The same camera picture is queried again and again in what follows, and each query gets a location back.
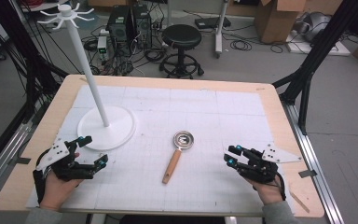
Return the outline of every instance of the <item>white pole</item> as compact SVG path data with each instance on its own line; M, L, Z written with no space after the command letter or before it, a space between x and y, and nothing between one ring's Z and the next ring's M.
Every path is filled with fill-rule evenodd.
M100 111L101 118L103 119L103 126L109 127L110 123L107 119L105 110L103 108L103 103L101 101L100 93L98 93L97 85L95 84L94 76L91 73L89 66L89 61L87 60L86 53L83 50L83 45L81 44L81 39L79 33L72 21L65 20L66 27L69 31L69 36L71 36L72 42L77 53L77 56L80 60L81 66L83 68L84 74L86 75L87 81L89 83L89 88L91 89L92 96L94 97L95 104L97 104L98 110Z

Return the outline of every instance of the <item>human arm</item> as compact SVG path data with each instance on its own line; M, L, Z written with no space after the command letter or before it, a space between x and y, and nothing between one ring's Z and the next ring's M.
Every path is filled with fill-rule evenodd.
M281 188L279 187L281 182L277 176L275 181L267 184L260 184L250 179L246 179L246 181L255 187L260 200L264 204L262 210L267 224L300 223L293 216L289 204L282 199Z
M49 172L46 178L45 195L38 208L33 208L28 215L25 224L56 224L59 223L62 214L59 209L68 199L72 191L79 185L82 179L70 181L60 180L54 172Z

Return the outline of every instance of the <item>forearm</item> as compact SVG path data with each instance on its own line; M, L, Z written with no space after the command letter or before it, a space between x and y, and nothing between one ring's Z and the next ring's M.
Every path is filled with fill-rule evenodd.
M263 206L263 213L267 224L299 224L293 216L287 202L271 203Z
M48 209L33 208L25 220L25 224L58 224L62 213Z

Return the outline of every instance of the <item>round white base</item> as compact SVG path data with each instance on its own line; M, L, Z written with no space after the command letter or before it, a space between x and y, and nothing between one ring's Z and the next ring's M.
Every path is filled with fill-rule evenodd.
M97 107L91 109L79 122L77 134L90 135L92 142L87 147L94 150L109 150L125 144L135 132L135 118L130 110L110 105L104 107L109 127L103 126L103 120Z

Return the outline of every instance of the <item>chair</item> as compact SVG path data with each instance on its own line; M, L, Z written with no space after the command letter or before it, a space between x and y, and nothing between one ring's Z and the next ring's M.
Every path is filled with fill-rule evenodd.
M190 77L194 72L199 76L204 74L200 64L197 60L190 55L185 54L185 50L195 48L201 42L201 33L196 28L184 25L176 24L167 27L162 32L162 40L174 49L178 49L177 54L171 54L167 56L159 65L159 71L165 71L168 75L175 77ZM169 61L170 58L177 56L177 62Z

